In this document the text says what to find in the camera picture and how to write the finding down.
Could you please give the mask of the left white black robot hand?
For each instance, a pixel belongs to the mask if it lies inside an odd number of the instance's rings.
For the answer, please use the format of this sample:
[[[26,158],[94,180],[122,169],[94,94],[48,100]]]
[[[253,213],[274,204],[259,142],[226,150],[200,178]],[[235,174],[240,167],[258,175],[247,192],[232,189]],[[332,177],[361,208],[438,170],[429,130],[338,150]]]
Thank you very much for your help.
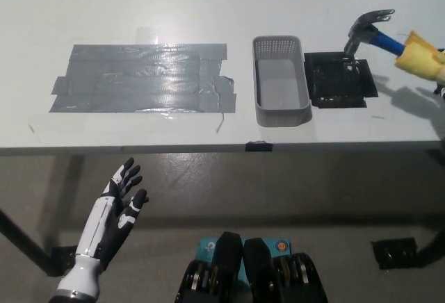
[[[99,260],[101,271],[107,269],[149,201],[143,188],[125,199],[131,188],[143,180],[139,172],[140,166],[134,164],[133,158],[118,168],[95,201],[83,229],[76,254]]]

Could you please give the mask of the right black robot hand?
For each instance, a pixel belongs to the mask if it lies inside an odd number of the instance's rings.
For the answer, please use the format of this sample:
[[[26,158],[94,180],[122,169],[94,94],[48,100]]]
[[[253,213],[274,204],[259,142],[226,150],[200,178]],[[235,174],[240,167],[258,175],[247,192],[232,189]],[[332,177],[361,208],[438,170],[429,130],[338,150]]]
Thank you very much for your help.
[[[445,76],[443,74],[438,76],[436,84],[433,94],[445,99]]]

